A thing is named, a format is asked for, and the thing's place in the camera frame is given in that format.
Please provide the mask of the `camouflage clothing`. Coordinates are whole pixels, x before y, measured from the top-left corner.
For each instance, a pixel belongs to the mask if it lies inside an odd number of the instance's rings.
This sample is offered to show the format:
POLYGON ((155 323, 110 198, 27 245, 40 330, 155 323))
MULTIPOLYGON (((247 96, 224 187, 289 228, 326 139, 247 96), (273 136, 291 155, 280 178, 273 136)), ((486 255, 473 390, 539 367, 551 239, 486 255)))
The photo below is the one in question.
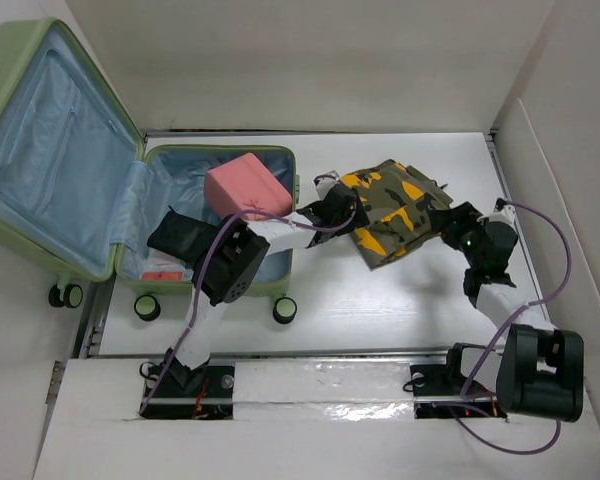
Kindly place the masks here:
POLYGON ((434 238, 430 210, 453 203, 444 187, 415 167, 393 159, 341 177, 361 200, 369 224, 351 234, 367 266, 391 264, 434 238))

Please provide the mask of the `pink box with handle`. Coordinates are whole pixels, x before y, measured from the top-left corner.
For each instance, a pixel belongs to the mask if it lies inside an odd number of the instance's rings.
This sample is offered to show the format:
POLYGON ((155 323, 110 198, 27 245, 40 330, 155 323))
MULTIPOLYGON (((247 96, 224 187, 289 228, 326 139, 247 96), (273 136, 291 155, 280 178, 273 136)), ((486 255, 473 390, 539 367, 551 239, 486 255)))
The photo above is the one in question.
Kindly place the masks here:
POLYGON ((262 221, 260 212, 284 217, 292 211, 291 194, 251 152, 209 170, 203 193, 221 219, 250 210, 247 220, 262 221))

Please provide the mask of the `black pouch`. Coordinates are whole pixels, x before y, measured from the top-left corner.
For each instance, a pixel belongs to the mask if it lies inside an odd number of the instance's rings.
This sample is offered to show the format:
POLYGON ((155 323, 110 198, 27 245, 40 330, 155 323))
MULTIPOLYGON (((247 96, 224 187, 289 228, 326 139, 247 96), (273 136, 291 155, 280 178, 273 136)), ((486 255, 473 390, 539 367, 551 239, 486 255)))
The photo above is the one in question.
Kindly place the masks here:
POLYGON ((209 250, 217 232, 215 225, 170 210, 149 236, 147 246, 195 265, 209 250))

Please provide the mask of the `clear packet with red label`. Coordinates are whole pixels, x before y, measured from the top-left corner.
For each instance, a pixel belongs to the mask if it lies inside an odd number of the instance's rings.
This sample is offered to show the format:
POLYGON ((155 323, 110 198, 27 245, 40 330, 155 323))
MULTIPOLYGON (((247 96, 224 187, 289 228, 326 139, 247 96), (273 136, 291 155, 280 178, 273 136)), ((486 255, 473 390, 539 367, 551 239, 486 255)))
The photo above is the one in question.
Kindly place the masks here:
POLYGON ((145 281, 188 282, 192 280, 192 276, 193 270, 183 260, 150 248, 140 279, 145 281))

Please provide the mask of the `green hard-shell suitcase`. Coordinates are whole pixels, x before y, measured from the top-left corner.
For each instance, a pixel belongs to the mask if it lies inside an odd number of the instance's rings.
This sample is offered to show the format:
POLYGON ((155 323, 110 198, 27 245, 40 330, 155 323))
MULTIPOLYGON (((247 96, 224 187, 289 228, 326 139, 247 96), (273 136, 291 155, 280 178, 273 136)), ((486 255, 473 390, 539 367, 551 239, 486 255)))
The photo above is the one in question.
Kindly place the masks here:
POLYGON ((0 243, 55 273, 55 308, 75 308, 81 282, 118 277, 136 315, 191 281, 141 280, 147 240, 169 210, 217 223, 208 170, 254 153, 292 196, 293 153, 276 145, 166 144, 149 148, 102 72, 62 21, 0 25, 0 243))

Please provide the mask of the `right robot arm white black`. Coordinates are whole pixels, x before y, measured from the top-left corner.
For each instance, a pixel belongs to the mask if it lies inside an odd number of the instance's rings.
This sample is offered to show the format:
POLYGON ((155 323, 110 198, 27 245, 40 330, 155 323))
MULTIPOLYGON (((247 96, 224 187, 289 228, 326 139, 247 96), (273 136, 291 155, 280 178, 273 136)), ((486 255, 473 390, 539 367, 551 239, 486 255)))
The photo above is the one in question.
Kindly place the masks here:
POLYGON ((497 330, 474 365, 456 359, 442 368, 447 389, 463 399, 479 398, 478 373, 499 340, 505 342, 495 381, 495 396, 507 413, 577 421, 584 399, 584 340, 546 320, 539 308, 552 301, 526 299, 508 273, 519 240, 519 204, 499 199, 489 215, 465 202, 429 213, 431 229, 468 262, 463 289, 471 304, 497 330))

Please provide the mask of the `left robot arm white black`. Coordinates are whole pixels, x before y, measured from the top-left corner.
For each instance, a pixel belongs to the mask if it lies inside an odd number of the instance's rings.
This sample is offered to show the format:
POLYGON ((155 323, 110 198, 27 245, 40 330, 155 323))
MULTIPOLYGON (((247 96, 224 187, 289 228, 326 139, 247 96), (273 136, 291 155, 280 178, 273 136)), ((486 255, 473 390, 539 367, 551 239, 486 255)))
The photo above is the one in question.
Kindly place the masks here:
POLYGON ((318 246, 368 223, 358 194, 339 181, 324 198, 286 216, 247 209, 212 225, 169 211, 148 246, 192 269, 192 299, 183 332, 162 362, 144 372, 152 384, 145 400, 166 386, 185 397, 202 390, 211 356, 204 337, 217 327, 225 307, 246 293, 267 257, 318 246))

